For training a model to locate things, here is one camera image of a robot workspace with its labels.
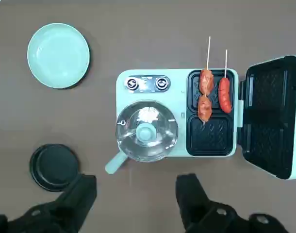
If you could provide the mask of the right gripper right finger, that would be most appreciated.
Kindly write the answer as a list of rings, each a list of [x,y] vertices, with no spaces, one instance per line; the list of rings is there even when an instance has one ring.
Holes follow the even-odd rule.
[[[178,175],[175,192],[186,233],[288,232],[271,215],[254,213],[244,219],[231,206],[210,200],[194,173]]]

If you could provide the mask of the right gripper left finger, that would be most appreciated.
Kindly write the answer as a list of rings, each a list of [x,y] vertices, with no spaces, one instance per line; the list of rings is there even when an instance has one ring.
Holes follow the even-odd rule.
[[[12,221],[0,215],[0,233],[78,233],[96,197],[96,177],[79,174],[55,201],[34,206]]]

